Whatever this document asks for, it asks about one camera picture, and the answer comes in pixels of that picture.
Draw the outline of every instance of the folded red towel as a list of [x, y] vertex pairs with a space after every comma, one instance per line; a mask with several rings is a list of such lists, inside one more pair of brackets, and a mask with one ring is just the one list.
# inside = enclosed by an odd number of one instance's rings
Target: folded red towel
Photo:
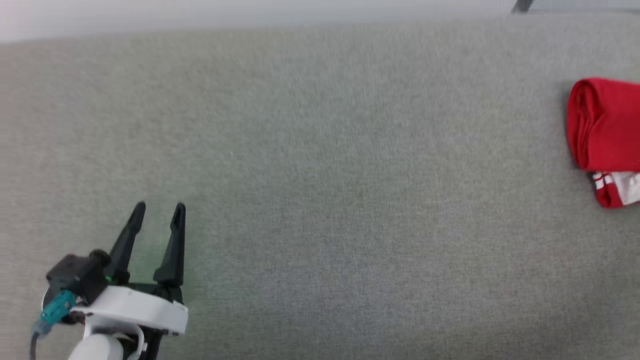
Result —
[[567, 139], [583, 170], [640, 172], [640, 84], [578, 81], [569, 98]]

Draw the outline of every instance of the red cloth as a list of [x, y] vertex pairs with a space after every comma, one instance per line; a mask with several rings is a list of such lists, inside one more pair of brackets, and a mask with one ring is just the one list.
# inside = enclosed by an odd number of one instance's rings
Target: red cloth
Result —
[[605, 208], [615, 209], [622, 208], [625, 204], [620, 198], [618, 186], [613, 181], [612, 174], [615, 172], [593, 174], [593, 181], [596, 184], [596, 200]]
[[585, 171], [640, 172], [640, 84], [578, 81], [569, 97], [567, 139]]

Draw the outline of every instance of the gray fabric surface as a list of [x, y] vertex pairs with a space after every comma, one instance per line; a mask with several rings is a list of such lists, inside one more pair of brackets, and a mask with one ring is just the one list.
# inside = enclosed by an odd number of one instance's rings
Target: gray fabric surface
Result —
[[[637, 359], [640, 207], [564, 137], [586, 76], [640, 81], [632, 15], [165, 33], [0, 47], [1, 358], [68, 252], [138, 200], [134, 281], [187, 206], [163, 359]], [[57, 328], [39, 359], [66, 359]]]
[[632, 10], [639, 11], [637, 0], [535, 0], [530, 11], [594, 11], [594, 10]]

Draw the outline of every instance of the red and white fabric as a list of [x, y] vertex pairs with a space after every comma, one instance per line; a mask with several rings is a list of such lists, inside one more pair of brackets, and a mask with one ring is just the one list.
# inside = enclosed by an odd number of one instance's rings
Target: red and white fabric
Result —
[[594, 172], [602, 206], [640, 201], [640, 84], [578, 81], [568, 103], [567, 140], [578, 166]]

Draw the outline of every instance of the black object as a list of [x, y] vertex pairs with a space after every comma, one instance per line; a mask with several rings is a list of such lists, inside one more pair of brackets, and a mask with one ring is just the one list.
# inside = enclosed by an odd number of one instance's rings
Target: black object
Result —
[[111, 249], [111, 264], [104, 269], [104, 274], [112, 279], [118, 279], [124, 284], [129, 282], [130, 273], [127, 271], [129, 260], [131, 260], [131, 251], [133, 250], [133, 241], [142, 228], [142, 220], [145, 218], [145, 210], [147, 205], [144, 202], [137, 203], [133, 209], [127, 225], [122, 228], [120, 236]]
[[513, 9], [511, 9], [511, 13], [526, 13], [529, 11], [531, 4], [533, 4], [533, 0], [517, 0], [516, 4], [513, 5]]
[[[155, 295], [170, 302], [182, 301], [182, 286], [184, 280], [184, 240], [186, 208], [178, 203], [173, 213], [170, 229], [171, 236], [164, 252], [160, 267], [154, 272], [155, 284], [130, 283], [131, 277], [128, 267], [136, 235], [142, 228], [142, 221], [147, 206], [144, 202], [137, 203], [127, 224], [120, 232], [120, 236], [107, 254], [103, 250], [94, 250], [88, 257], [75, 255], [65, 256], [49, 273], [49, 289], [42, 304], [44, 308], [62, 290], [69, 290], [82, 297], [83, 303], [91, 303], [102, 293], [107, 285], [126, 286], [128, 288]], [[62, 319], [64, 323], [74, 324], [80, 318], [71, 313]], [[146, 350], [140, 355], [140, 360], [155, 360], [163, 335], [158, 329], [140, 327], [147, 342]]]
[[109, 256], [101, 250], [94, 250], [88, 257], [67, 255], [47, 273], [51, 297], [62, 290], [69, 290], [81, 297], [81, 302], [91, 305], [108, 282], [102, 267], [109, 264]]

